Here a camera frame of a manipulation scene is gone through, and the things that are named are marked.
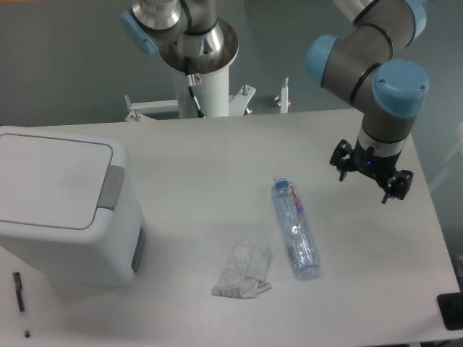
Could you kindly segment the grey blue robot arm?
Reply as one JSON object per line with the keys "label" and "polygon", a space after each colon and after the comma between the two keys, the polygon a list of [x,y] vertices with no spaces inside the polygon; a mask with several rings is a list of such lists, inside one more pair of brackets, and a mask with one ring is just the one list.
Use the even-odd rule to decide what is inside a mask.
{"label": "grey blue robot arm", "polygon": [[[330,163],[341,176],[359,172],[374,180],[386,199],[403,200],[413,180],[396,163],[422,111],[429,88],[426,71],[397,58],[426,25],[421,1],[338,1],[354,25],[340,39],[322,35],[308,49],[306,74],[362,113],[357,141],[341,141]],[[214,1],[133,1],[120,17],[132,42],[159,54],[173,69],[179,115],[241,116],[242,94],[229,94],[229,67],[239,42],[219,18]]]}

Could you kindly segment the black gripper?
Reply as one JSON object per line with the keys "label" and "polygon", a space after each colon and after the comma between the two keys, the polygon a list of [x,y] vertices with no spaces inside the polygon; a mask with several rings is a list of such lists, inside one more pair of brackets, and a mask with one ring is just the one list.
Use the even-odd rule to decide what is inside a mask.
{"label": "black gripper", "polygon": [[357,171],[373,179],[384,191],[381,200],[404,200],[407,196],[414,174],[412,171],[397,171],[396,162],[402,153],[402,142],[379,142],[370,137],[358,137],[354,147],[341,140],[330,158],[329,163],[339,172],[343,181],[347,174]]}

